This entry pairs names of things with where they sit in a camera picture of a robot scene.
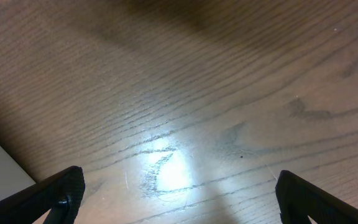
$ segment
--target wooden table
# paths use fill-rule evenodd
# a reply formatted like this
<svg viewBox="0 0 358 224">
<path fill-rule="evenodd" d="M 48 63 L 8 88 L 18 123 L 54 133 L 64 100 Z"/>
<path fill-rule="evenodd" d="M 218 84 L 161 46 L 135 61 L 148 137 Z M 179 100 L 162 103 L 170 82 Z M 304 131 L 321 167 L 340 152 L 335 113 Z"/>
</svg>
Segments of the wooden table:
<svg viewBox="0 0 358 224">
<path fill-rule="evenodd" d="M 77 223 L 280 223 L 282 169 L 358 208 L 358 1 L 0 1 L 0 144 Z"/>
</svg>

